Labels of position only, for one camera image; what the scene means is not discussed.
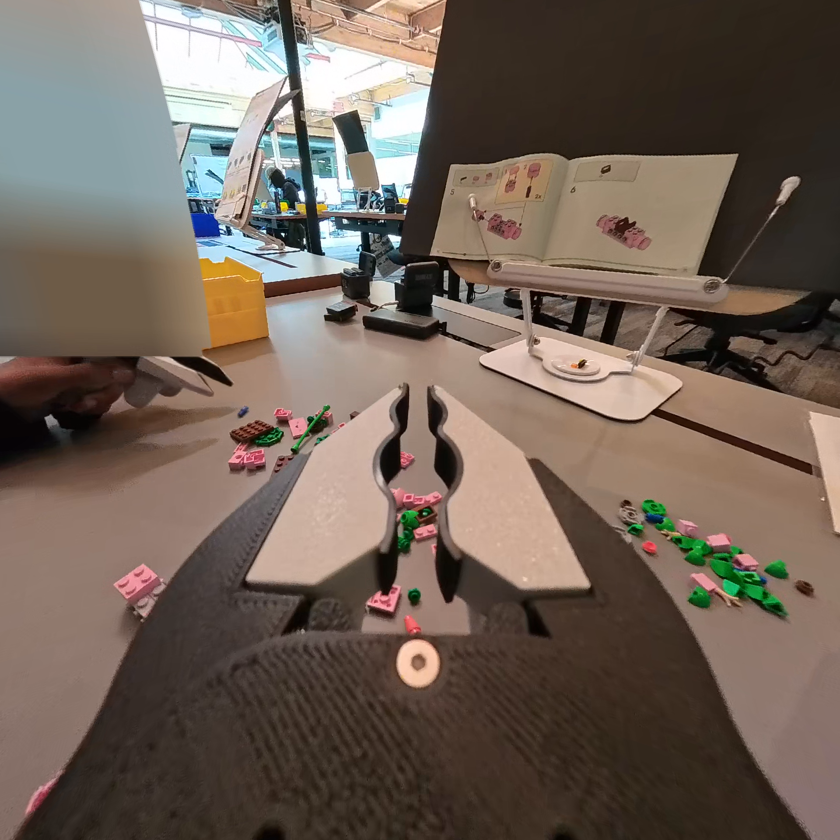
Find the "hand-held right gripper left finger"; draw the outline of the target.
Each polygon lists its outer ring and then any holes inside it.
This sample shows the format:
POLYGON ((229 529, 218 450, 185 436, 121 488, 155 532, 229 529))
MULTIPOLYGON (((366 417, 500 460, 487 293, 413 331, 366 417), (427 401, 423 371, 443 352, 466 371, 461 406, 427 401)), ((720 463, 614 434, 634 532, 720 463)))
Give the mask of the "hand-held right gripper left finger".
POLYGON ((396 579, 396 503, 409 384, 402 383, 289 468, 290 487, 244 578, 248 592, 333 599, 363 611, 396 579))

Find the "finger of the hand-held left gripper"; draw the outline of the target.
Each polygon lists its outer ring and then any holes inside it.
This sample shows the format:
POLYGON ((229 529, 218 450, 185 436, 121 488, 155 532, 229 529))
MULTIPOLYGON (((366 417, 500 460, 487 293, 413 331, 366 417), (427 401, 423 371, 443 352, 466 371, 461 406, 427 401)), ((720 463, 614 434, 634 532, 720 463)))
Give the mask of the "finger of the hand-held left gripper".
POLYGON ((180 385, 168 384, 149 375, 136 375, 133 383, 125 389, 123 398, 129 406, 143 408, 150 405, 158 396, 176 396, 181 390, 180 385))
POLYGON ((156 392, 162 396, 174 396, 184 390, 213 396, 211 382, 225 386, 234 384, 221 367, 204 356, 140 357, 135 370, 134 385, 154 384, 156 392))

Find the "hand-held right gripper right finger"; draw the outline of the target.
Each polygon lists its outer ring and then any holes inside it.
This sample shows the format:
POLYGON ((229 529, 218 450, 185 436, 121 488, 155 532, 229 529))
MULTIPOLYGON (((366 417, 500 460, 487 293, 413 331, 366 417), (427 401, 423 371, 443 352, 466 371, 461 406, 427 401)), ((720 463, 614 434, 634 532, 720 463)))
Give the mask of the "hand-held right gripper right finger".
POLYGON ((592 584, 518 446, 438 385, 427 388, 437 508, 435 570, 447 603, 477 611, 591 593, 592 584))

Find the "pink grey brick assembly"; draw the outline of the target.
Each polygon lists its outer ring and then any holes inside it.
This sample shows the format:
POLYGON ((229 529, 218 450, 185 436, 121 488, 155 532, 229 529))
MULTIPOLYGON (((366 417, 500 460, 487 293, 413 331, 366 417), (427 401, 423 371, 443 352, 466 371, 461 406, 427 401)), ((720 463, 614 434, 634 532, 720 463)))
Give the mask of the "pink grey brick assembly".
POLYGON ((166 581, 142 563, 116 580, 113 587, 131 613, 143 622, 165 591, 166 581))

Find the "person's left hand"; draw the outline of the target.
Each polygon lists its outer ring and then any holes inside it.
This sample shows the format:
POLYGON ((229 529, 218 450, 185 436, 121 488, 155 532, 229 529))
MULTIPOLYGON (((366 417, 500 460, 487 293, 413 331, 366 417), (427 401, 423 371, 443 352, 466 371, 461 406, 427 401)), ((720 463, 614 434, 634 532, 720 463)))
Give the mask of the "person's left hand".
POLYGON ((134 382, 135 368, 120 360, 78 362, 17 357, 1 364, 2 428, 85 428, 106 414, 134 382))

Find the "yellow plastic bin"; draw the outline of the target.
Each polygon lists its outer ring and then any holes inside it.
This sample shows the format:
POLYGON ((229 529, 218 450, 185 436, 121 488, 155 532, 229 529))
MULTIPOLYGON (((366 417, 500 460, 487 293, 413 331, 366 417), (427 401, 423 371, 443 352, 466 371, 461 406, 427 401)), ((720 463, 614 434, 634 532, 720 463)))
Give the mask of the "yellow plastic bin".
POLYGON ((235 259, 200 258, 209 328, 207 350, 270 336, 263 273, 235 259))

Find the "white book stand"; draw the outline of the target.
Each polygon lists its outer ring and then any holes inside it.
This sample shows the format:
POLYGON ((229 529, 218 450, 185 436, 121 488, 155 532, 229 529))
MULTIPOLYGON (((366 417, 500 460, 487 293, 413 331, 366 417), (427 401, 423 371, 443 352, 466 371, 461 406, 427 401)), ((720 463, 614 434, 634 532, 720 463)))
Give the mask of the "white book stand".
POLYGON ((635 422, 661 407, 682 386, 672 374, 642 366, 665 315, 676 308, 714 311, 728 297, 731 276, 661 276, 493 259, 487 278, 519 288, 526 338, 483 355, 482 366, 603 417, 635 422), (603 351, 584 354, 568 340, 540 339, 532 322, 533 291, 658 308, 639 349, 620 359, 603 351))

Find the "pile of green toy bricks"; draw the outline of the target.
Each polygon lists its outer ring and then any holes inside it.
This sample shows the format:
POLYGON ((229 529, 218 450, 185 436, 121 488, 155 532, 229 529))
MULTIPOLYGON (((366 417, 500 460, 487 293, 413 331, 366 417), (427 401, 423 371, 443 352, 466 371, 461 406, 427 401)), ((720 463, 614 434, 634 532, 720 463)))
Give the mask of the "pile of green toy bricks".
POLYGON ((666 505, 653 498, 639 504, 629 499, 620 501, 614 528, 648 560, 675 560, 677 572, 685 576, 686 602, 698 610, 751 604, 786 620, 789 610, 774 585, 789 582, 794 592, 815 595, 811 582, 790 577, 786 562, 759 562, 727 533, 704 532, 695 521, 670 516, 666 505))

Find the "flat black power bank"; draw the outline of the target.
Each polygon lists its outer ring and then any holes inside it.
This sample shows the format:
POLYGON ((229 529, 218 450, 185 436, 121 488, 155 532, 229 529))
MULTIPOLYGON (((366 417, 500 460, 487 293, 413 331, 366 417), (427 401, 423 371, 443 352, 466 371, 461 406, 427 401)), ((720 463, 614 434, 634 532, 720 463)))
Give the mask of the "flat black power bank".
POLYGON ((372 309, 362 317, 365 329, 412 340, 426 340, 438 334, 440 321, 431 316, 387 308, 372 309))

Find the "cardboard display stand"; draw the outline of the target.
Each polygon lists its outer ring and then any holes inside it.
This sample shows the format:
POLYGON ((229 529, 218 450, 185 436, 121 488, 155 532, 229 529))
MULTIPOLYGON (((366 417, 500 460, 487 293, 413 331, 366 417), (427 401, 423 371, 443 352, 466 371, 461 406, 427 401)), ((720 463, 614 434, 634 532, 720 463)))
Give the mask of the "cardboard display stand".
POLYGON ((220 225, 256 238, 262 243, 259 250, 264 252, 281 253, 286 249, 281 240, 260 233, 250 223, 265 158, 260 144, 269 123, 295 95, 294 90, 283 92, 286 84, 287 77, 282 77, 250 100, 227 158, 223 191, 215 212, 220 225))

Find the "black metal pole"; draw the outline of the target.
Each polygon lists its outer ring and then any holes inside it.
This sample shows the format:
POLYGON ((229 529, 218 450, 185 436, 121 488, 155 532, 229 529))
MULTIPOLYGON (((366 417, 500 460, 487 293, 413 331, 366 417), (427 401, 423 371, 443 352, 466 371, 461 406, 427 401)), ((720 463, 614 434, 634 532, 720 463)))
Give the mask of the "black metal pole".
POLYGON ((297 147, 300 156, 300 169, 304 204, 306 207, 306 226, 308 251, 316 256, 323 256, 320 234, 320 222, 317 194, 313 181, 312 156, 306 120, 305 101, 302 92, 300 59, 297 32, 291 1, 276 1, 280 34, 287 63, 287 76, 290 89, 294 91, 291 100, 293 121, 295 124, 297 147))

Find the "black office chair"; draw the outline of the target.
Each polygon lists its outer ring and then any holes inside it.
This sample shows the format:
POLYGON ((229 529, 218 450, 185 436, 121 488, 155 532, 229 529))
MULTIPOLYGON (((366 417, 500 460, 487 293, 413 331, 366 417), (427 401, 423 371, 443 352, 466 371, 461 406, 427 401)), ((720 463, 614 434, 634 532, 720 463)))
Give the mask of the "black office chair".
POLYGON ((775 339, 764 335, 766 332, 805 333, 817 328, 826 319, 838 322, 838 314, 831 313, 831 307, 837 301, 838 297, 828 293, 811 292, 788 306, 750 316, 678 309, 675 314, 682 319, 677 321, 677 325, 689 324, 692 329, 706 329, 709 331, 707 340, 698 349, 672 351, 679 342, 676 339, 666 346, 659 358, 673 364, 703 363, 705 371, 714 375, 730 370, 753 385, 782 393, 767 375, 767 368, 778 362, 749 358, 733 351, 731 341, 748 338, 775 344, 775 339))

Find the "white printed sheet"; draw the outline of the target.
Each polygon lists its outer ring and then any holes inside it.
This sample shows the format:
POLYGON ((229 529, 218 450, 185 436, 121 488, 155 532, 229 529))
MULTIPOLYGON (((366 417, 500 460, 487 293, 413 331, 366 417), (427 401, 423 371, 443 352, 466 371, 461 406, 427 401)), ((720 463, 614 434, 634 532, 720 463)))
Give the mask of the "white printed sheet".
POLYGON ((839 417, 811 412, 810 426, 833 531, 839 535, 839 417))

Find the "open instruction booklet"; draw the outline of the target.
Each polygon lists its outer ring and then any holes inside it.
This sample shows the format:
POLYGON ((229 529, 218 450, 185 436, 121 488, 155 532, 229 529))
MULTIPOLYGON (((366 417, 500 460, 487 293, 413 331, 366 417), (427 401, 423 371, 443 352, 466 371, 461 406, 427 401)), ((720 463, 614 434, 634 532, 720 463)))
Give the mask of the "open instruction booklet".
POLYGON ((737 159, 531 154, 453 164, 431 253, 692 277, 737 159))

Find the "black divider panel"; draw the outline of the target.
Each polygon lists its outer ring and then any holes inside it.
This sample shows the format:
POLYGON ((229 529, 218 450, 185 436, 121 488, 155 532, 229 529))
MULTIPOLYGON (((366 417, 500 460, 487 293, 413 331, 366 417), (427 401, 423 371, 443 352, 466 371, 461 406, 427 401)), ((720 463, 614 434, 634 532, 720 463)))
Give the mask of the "black divider panel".
POLYGON ((838 296, 837 1, 447 2, 403 229, 432 246, 452 164, 526 153, 738 161, 701 264, 838 296))

